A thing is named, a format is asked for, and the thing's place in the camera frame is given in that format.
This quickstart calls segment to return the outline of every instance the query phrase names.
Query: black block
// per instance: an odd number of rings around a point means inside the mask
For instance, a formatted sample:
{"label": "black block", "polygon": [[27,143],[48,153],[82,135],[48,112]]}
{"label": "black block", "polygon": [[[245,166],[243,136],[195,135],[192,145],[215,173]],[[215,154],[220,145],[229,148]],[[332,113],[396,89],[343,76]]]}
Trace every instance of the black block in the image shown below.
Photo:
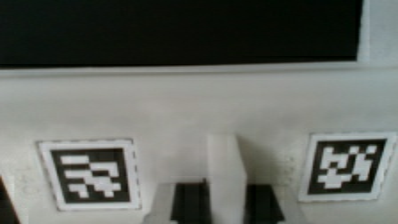
{"label": "black block", "polygon": [[211,224],[206,183],[176,185],[171,220],[178,224]]}
{"label": "black block", "polygon": [[247,186],[245,224],[277,224],[284,215],[270,185]]}
{"label": "black block", "polygon": [[0,223],[20,224],[2,178],[0,178]]}

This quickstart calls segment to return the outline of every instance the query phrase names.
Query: white surface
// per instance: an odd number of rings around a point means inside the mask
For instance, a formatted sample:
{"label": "white surface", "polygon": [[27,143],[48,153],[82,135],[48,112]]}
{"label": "white surface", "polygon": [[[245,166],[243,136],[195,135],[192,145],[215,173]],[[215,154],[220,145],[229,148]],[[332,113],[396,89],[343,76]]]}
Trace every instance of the white surface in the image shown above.
{"label": "white surface", "polygon": [[370,62],[384,65],[398,63],[398,26],[396,26],[396,0],[368,1],[368,43],[370,43]]}
{"label": "white surface", "polygon": [[[124,154],[124,164],[126,164],[126,180],[128,180],[128,191],[130,191],[130,201],[128,202],[112,202],[112,203],[71,203],[66,202],[62,188],[59,183],[59,175],[57,175],[57,168],[53,162],[52,152],[57,150],[82,150],[82,149],[123,149]],[[60,211],[78,211],[87,209],[126,209],[140,208],[140,189],[139,189],[139,173],[137,173],[137,161],[133,158],[135,154],[135,146],[130,140],[96,140],[96,141],[44,141],[39,142],[39,150],[44,160],[44,168],[50,176],[52,182],[52,191],[57,199],[57,207]],[[89,157],[84,156],[76,157],[76,160],[71,161],[73,156],[66,156],[60,161],[68,163],[91,163]],[[89,166],[94,170],[108,170],[110,176],[119,176],[115,164],[114,163],[91,163]],[[87,198],[87,185],[94,186],[96,191],[101,191],[107,198],[114,197],[114,191],[121,190],[121,184],[112,183],[110,177],[94,177],[91,171],[87,170],[66,170],[66,177],[68,178],[84,178],[85,184],[69,184],[69,190],[76,191],[82,198]]]}
{"label": "white surface", "polygon": [[[357,68],[4,78],[0,165],[25,223],[78,223],[84,219],[107,224],[115,216],[119,224],[139,223],[158,182],[206,177],[206,133],[215,130],[236,132],[249,181],[290,184],[297,191],[309,133],[398,131],[396,74],[394,68]],[[133,137],[140,148],[144,210],[60,214],[36,141],[119,137]],[[387,176],[377,201],[300,205],[311,223],[334,223],[330,214],[346,223],[396,223],[394,166]]]}
{"label": "white surface", "polygon": [[208,136],[210,207],[215,224],[242,224],[247,173],[233,134]]}

